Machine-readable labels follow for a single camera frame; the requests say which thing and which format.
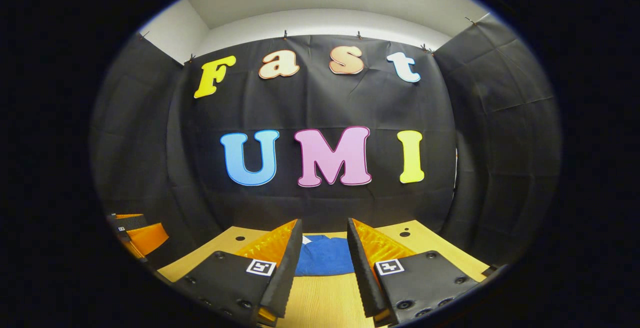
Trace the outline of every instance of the orange soft pad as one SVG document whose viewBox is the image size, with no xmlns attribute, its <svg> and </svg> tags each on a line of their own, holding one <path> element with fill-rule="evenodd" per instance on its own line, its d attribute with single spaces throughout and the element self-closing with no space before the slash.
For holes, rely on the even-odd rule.
<svg viewBox="0 0 640 328">
<path fill-rule="evenodd" d="M 276 262 L 276 266 L 279 266 L 282 256 L 284 255 L 284 250 L 287 248 L 289 238 L 291 237 L 291 230 L 297 221 L 298 220 L 295 219 L 275 228 L 271 232 L 247 244 L 235 254 L 251 259 Z"/>
<path fill-rule="evenodd" d="M 169 239 L 162 223 L 149 225 L 148 227 L 140 229 L 128 230 L 126 233 L 142 255 L 153 252 L 158 246 Z"/>
<path fill-rule="evenodd" d="M 141 216 L 142 214 L 116 214 L 116 219 L 131 218 L 133 216 Z"/>
<path fill-rule="evenodd" d="M 136 249 L 135 246 L 130 241 L 124 241 L 122 243 L 128 249 L 128 251 L 130 251 L 130 253 L 134 257 L 136 257 L 137 259 L 140 259 L 140 258 L 144 257 L 144 255 L 142 255 L 142 253 L 138 252 L 138 249 Z"/>
<path fill-rule="evenodd" d="M 390 237 L 378 232 L 374 228 L 353 219 L 356 231 L 360 241 L 362 242 L 362 248 L 366 255 L 366 261 L 371 267 L 373 276 L 377 280 L 376 273 L 373 269 L 373 265 L 376 262 L 382 260 L 400 259 L 415 255 L 416 253 L 407 248 L 406 246 L 398 243 Z"/>
</svg>

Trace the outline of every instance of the orange letter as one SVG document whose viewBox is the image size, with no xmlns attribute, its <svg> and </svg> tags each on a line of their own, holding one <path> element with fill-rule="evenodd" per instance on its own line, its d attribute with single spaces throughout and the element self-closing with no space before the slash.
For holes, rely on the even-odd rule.
<svg viewBox="0 0 640 328">
<path fill-rule="evenodd" d="M 291 50 L 279 50 L 264 57 L 263 63 L 267 63 L 260 68 L 258 75 L 263 79 L 273 79 L 283 76 L 290 77 L 300 70 L 296 65 L 296 53 Z"/>
<path fill-rule="evenodd" d="M 357 74 L 364 69 L 364 63 L 359 59 L 362 52 L 357 47 L 337 47 L 331 51 L 329 69 L 334 74 Z"/>
</svg>

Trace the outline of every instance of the white wall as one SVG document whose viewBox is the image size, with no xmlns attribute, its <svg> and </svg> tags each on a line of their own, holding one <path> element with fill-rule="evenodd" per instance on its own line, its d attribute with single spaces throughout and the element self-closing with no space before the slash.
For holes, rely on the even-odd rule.
<svg viewBox="0 0 640 328">
<path fill-rule="evenodd" d="M 436 50 L 450 36 L 398 18 L 343 9 L 300 9 L 253 16 L 208 32 L 196 56 L 249 41 L 296 35 L 349 35 L 397 41 L 414 47 L 426 44 Z"/>
<path fill-rule="evenodd" d="M 210 29 L 188 0 L 178 0 L 139 30 L 144 38 L 178 63 L 197 54 Z"/>
</svg>

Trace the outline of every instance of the blue letter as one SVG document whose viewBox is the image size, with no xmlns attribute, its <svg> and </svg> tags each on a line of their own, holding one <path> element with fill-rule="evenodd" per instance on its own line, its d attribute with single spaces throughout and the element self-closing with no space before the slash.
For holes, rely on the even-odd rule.
<svg viewBox="0 0 640 328">
<path fill-rule="evenodd" d="M 245 166 L 245 152 L 243 145 L 247 135 L 242 133 L 225 134 L 220 138 L 224 145 L 224 161 L 226 172 L 231 180 L 243 186 L 261 186 L 268 183 L 276 175 L 276 146 L 275 142 L 280 134 L 276 130 L 261 130 L 253 136 L 260 142 L 263 168 L 256 173 L 248 171 Z"/>
<path fill-rule="evenodd" d="M 398 52 L 391 54 L 386 57 L 386 59 L 393 63 L 395 72 L 398 74 L 400 79 L 410 83 L 415 83 L 420 80 L 420 74 L 412 72 L 409 68 L 409 64 L 414 65 L 416 62 L 411 58 L 407 58 L 405 53 Z"/>
</svg>

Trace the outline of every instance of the wrinkled fabric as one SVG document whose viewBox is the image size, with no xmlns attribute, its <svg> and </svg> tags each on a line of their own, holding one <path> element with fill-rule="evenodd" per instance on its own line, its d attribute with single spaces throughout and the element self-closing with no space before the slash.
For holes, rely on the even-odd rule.
<svg viewBox="0 0 640 328">
<path fill-rule="evenodd" d="M 347 239 L 327 236 L 306 236 L 310 243 L 302 244 L 295 276 L 340 275 L 354 272 Z"/>
</svg>

